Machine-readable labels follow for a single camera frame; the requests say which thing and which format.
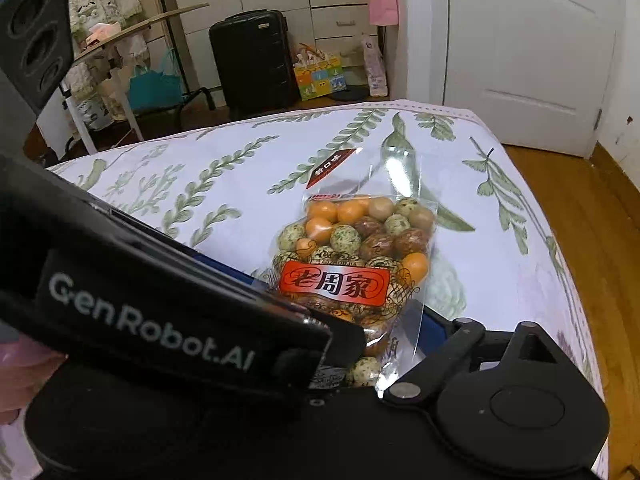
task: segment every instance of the black suitcase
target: black suitcase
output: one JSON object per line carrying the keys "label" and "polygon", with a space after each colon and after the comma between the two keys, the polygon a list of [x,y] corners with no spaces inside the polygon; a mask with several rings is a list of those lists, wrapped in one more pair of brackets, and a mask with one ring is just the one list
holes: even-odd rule
{"label": "black suitcase", "polygon": [[287,37],[279,10],[251,10],[209,29],[226,104],[252,114],[286,108],[299,98]]}

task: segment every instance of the metal screw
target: metal screw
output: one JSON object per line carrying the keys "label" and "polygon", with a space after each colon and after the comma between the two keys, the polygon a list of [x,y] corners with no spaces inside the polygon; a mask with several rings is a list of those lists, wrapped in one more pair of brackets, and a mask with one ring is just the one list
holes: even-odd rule
{"label": "metal screw", "polygon": [[389,393],[399,399],[413,399],[420,395],[420,386],[413,383],[396,383],[389,388]]}

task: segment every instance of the door hinge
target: door hinge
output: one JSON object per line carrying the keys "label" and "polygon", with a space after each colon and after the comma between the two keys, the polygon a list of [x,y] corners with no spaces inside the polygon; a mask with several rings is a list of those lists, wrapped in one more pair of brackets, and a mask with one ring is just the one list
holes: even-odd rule
{"label": "door hinge", "polygon": [[596,123],[593,125],[593,131],[598,129],[600,126],[600,118],[602,117],[602,108],[598,110],[598,115],[596,116]]}

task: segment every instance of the white bedspread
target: white bedspread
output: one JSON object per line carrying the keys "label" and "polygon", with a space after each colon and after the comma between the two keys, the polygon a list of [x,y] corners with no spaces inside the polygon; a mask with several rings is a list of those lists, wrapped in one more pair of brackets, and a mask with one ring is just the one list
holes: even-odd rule
{"label": "white bedspread", "polygon": [[[580,299],[545,215],[500,143],[468,110],[394,101],[291,112],[150,140],[53,171],[251,273],[269,261],[279,229],[300,216],[314,164],[348,145],[378,148],[398,112],[406,139],[437,161],[437,177],[422,192],[437,196],[442,216],[428,305],[490,330],[540,323],[602,395]],[[30,478],[35,469],[20,452],[19,434],[19,424],[2,429],[16,463],[11,478]],[[605,446],[594,466],[603,478],[607,462]]]}

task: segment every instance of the suitcase handle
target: suitcase handle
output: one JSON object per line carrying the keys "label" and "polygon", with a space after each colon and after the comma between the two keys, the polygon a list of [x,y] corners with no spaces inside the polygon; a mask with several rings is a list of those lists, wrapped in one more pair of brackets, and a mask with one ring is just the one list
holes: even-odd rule
{"label": "suitcase handle", "polygon": [[264,12],[267,9],[257,9],[257,10],[246,10],[245,12],[239,12],[238,14],[234,14],[233,16],[229,16],[227,19],[231,20],[233,18],[238,18],[239,16],[246,16],[248,14],[254,14],[256,12]]}

